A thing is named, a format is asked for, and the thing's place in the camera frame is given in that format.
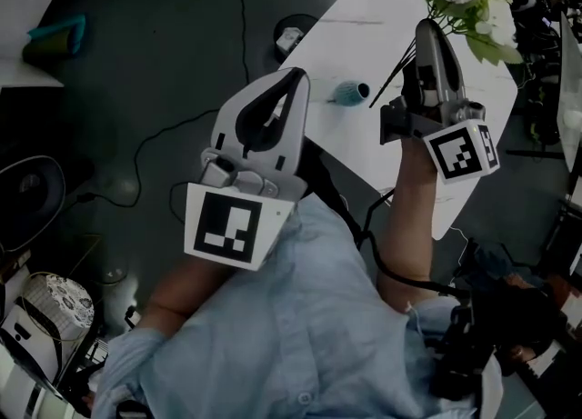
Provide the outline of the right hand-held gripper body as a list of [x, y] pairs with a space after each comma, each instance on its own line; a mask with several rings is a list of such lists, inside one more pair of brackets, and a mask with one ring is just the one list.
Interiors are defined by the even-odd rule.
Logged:
[[399, 96], [380, 108], [380, 143], [420, 140], [446, 185], [479, 178], [500, 167], [485, 115], [483, 105], [467, 99], [412, 107]]

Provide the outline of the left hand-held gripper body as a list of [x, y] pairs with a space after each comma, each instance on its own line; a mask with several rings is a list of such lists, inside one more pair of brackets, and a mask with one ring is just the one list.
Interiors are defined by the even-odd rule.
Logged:
[[186, 194], [184, 251], [249, 271], [269, 259], [306, 190], [298, 154], [207, 148]]

